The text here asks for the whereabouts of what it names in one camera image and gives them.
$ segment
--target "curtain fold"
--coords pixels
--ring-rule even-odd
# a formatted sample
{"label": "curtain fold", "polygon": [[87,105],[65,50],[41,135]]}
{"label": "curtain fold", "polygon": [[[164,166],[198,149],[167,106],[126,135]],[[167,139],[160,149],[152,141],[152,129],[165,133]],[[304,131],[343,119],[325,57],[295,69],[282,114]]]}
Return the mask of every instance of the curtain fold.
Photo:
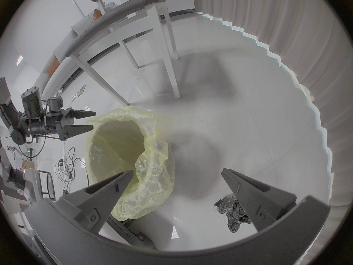
{"label": "curtain fold", "polygon": [[353,49],[324,0],[195,0],[195,10],[231,22],[269,45],[310,90],[332,151],[331,212],[307,264],[338,228],[353,199]]}

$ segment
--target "floor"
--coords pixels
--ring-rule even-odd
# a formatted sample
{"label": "floor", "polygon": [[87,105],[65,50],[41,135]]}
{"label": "floor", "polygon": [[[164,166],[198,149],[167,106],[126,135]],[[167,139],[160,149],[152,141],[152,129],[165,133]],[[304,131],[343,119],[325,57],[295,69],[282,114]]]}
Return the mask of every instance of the floor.
{"label": "floor", "polygon": [[[252,224],[242,224],[232,234],[226,215],[217,212],[214,203],[231,194],[221,177],[223,168],[293,192],[297,202],[309,194],[327,202],[329,160],[322,131],[290,73],[255,40],[220,21],[192,13],[174,17],[172,26],[179,54],[173,66],[180,99],[174,98],[153,32],[127,43],[139,69],[121,48],[93,64],[131,105],[162,113],[174,122],[170,138],[174,190],[163,206],[136,220],[130,229],[144,232],[157,249],[166,251],[211,248],[256,233]],[[73,108],[102,115],[121,107],[86,73],[64,91],[64,107],[84,85]],[[76,148],[76,157],[84,158],[86,136],[68,139],[65,146],[47,139],[37,168],[54,172],[55,163],[70,147]],[[76,168],[70,192],[87,186],[80,162]],[[60,196],[63,185],[54,173],[53,177]]]}

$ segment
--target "crumpled black trash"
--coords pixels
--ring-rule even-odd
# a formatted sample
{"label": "crumpled black trash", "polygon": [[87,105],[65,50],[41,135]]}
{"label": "crumpled black trash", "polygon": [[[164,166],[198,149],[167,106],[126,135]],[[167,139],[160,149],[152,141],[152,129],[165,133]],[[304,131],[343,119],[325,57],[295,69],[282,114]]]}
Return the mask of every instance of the crumpled black trash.
{"label": "crumpled black trash", "polygon": [[251,224],[244,208],[234,196],[225,197],[215,203],[220,214],[227,214],[228,228],[231,232],[237,232],[242,223]]}

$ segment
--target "gray sofa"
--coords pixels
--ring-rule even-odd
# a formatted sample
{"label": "gray sofa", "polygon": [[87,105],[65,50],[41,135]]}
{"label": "gray sofa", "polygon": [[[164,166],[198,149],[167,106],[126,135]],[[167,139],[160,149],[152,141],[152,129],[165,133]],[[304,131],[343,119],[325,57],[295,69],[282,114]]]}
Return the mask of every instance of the gray sofa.
{"label": "gray sofa", "polygon": [[[114,2],[110,2],[106,5],[106,7],[108,10],[111,10],[116,7],[116,5]],[[71,42],[74,40],[74,38],[77,37],[78,33],[81,33],[80,29],[85,29],[87,23],[93,22],[92,16],[93,11],[71,27],[72,29],[70,30],[70,32],[62,40],[58,47],[55,48],[55,50],[53,51],[53,55],[51,55],[51,57],[48,59],[48,62],[43,68],[43,71],[39,74],[33,86],[39,87],[43,100],[47,100],[48,98],[56,95],[58,90],[63,86],[67,79],[79,68],[79,66],[70,57],[65,57],[65,51],[69,44],[71,44]],[[116,25],[125,19],[127,19],[127,17],[124,17],[123,19],[114,23],[113,28],[117,29],[118,27]],[[108,30],[102,33],[102,35],[100,36],[101,39],[89,48],[86,48],[84,52],[81,53],[80,58],[84,61],[88,61],[97,54],[112,46],[113,44],[117,43],[117,41],[114,41],[112,38],[109,38],[109,34],[110,32]],[[60,65],[55,70],[53,75],[50,76],[47,73],[46,69],[51,64],[52,60],[54,59],[54,56],[59,61]]]}

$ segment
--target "yellow plastic bag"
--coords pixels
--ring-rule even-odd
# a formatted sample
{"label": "yellow plastic bag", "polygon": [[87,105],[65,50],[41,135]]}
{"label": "yellow plastic bag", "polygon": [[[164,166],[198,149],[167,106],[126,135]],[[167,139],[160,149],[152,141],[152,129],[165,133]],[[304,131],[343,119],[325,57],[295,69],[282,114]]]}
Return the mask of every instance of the yellow plastic bag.
{"label": "yellow plastic bag", "polygon": [[126,106],[87,124],[94,126],[85,156],[90,183],[134,171],[112,215],[119,221],[138,219],[161,206],[174,187],[174,158],[168,143],[172,120]]}

